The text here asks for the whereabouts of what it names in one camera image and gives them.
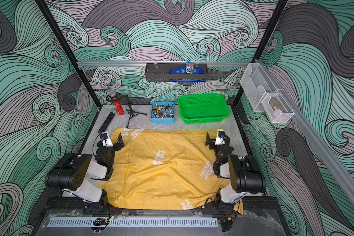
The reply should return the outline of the yellow pillowcase with print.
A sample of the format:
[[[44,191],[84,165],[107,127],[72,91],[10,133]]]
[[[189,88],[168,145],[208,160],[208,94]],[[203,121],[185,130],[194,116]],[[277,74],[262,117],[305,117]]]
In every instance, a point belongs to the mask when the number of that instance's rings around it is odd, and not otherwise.
[[[144,203],[152,198],[205,203],[230,183],[214,174],[215,153],[205,145],[206,134],[215,137],[215,129],[117,128],[112,141],[120,133],[125,147],[115,154],[110,180],[98,183],[111,204],[127,207],[131,200]]]

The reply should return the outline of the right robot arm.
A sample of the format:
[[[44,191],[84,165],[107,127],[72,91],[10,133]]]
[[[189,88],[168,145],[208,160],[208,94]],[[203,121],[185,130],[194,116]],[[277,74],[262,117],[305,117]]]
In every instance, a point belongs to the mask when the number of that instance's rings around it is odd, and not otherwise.
[[[205,145],[215,153],[213,172],[220,179],[230,183],[217,191],[213,201],[219,213],[228,213],[240,200],[266,192],[266,180],[254,156],[238,156],[230,146],[230,137],[224,130],[218,130],[216,138],[206,135]]]

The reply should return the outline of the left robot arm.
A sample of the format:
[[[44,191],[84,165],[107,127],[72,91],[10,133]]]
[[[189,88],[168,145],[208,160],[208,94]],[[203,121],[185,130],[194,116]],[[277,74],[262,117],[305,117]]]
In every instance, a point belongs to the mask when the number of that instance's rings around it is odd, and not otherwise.
[[[114,171],[115,153],[125,147],[123,137],[112,143],[107,132],[99,135],[96,155],[66,153],[46,174],[45,185],[59,189],[85,202],[91,214],[111,210],[107,191],[90,180],[108,181]]]

